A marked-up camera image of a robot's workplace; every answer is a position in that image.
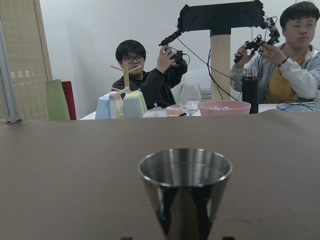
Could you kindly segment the black thermos bottle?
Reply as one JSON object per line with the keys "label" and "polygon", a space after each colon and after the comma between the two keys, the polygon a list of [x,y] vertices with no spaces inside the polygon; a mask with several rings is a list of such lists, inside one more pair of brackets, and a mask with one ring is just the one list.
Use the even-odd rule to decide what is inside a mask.
{"label": "black thermos bottle", "polygon": [[259,78],[255,67],[245,68],[241,78],[242,101],[251,104],[250,114],[259,112]]}

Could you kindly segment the wine glass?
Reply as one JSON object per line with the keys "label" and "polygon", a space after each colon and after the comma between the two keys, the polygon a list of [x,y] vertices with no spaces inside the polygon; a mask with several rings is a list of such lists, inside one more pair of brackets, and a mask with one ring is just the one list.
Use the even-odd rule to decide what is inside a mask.
{"label": "wine glass", "polygon": [[179,105],[187,116],[192,116],[199,110],[201,100],[201,89],[198,83],[184,83],[180,86]]}

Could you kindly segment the wooden cup rack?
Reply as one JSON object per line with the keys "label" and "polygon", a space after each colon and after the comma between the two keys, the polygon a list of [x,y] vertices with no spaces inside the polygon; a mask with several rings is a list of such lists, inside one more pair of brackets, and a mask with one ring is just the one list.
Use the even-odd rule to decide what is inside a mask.
{"label": "wooden cup rack", "polygon": [[128,62],[122,62],[122,68],[111,65],[113,69],[123,72],[124,88],[112,88],[116,93],[109,95],[112,119],[142,118],[144,115],[143,98],[139,93],[131,94],[129,73],[139,70],[140,65],[129,70]]}

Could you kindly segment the steel double jigger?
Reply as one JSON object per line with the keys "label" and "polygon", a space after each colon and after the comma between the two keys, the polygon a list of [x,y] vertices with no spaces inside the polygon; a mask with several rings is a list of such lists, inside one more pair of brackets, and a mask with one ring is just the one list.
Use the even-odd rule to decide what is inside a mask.
{"label": "steel double jigger", "polygon": [[220,153],[175,148],[151,153],[138,165],[167,240],[208,239],[233,165]]}

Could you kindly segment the pink bowl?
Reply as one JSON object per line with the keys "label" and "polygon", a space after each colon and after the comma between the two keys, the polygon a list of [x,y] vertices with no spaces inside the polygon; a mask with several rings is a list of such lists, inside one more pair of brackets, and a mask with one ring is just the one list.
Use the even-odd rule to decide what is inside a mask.
{"label": "pink bowl", "polygon": [[245,101],[216,100],[200,104],[201,116],[247,115],[251,104]]}

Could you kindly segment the person in black jacket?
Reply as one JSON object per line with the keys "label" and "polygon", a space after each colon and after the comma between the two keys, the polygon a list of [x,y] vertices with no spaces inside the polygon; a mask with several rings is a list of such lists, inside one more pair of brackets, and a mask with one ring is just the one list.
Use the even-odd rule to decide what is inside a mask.
{"label": "person in black jacket", "polygon": [[121,67],[123,62],[127,62],[129,70],[140,66],[128,74],[129,87],[132,91],[142,92],[149,110],[153,109],[155,104],[162,109],[176,104],[172,88],[181,82],[188,66],[182,57],[179,56],[176,60],[175,55],[169,46],[162,46],[156,67],[146,72],[144,71],[146,50],[140,42],[133,39],[125,40],[115,51],[116,60]]}

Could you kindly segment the person in grey hoodie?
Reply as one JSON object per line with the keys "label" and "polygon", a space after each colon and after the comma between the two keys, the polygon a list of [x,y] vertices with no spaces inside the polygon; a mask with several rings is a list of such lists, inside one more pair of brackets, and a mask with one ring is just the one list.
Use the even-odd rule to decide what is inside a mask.
{"label": "person in grey hoodie", "polygon": [[320,51],[311,45],[320,11],[314,3],[301,1],[280,16],[285,43],[261,46],[258,56],[249,55],[245,45],[235,53],[241,57],[230,70],[230,86],[241,92],[245,64],[258,70],[261,104],[312,102],[320,84]]}

